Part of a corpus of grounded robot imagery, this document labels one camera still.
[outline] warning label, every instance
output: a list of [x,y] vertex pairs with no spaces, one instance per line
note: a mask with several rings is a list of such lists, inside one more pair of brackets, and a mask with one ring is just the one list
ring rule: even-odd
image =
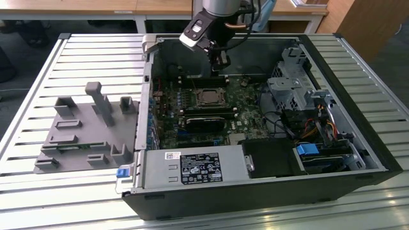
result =
[[200,184],[223,181],[219,153],[180,155],[183,184]]

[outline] aluminum slatted table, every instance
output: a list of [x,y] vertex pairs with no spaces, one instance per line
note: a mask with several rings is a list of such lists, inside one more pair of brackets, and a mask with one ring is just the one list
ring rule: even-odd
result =
[[[330,34],[310,38],[405,170],[393,179],[334,202],[143,221],[115,192],[115,169],[32,174],[58,96],[90,103],[86,83],[100,81],[111,101],[126,95],[140,99],[142,38],[74,34],[58,41],[0,143],[0,229],[327,230],[409,225],[409,111],[344,39]],[[319,72],[314,74],[326,88]]]

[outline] gray plastic stand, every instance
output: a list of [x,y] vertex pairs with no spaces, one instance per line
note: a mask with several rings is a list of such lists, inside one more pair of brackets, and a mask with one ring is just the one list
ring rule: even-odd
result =
[[123,97],[110,103],[100,82],[90,82],[86,92],[95,104],[76,104],[71,97],[56,101],[58,115],[35,173],[108,169],[132,163],[139,102]]

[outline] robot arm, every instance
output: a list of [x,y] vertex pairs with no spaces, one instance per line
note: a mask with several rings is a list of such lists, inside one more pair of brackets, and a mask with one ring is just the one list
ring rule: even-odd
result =
[[[259,3],[259,14],[255,17],[254,0],[251,5],[242,0],[204,0],[204,10],[199,12],[187,26],[180,41],[191,50],[202,50],[210,57],[212,70],[219,71],[231,65],[227,51],[240,45],[251,35],[252,26],[260,18],[262,5]],[[239,16],[252,14],[252,22],[238,25]],[[236,34],[236,29],[248,28],[248,34],[243,40],[227,46]]]

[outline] blue tab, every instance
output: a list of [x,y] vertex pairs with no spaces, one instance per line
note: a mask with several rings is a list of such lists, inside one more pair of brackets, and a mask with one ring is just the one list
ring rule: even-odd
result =
[[118,169],[116,178],[127,178],[130,177],[130,169]]
[[318,146],[315,144],[300,144],[298,146],[299,155],[315,155],[320,154]]

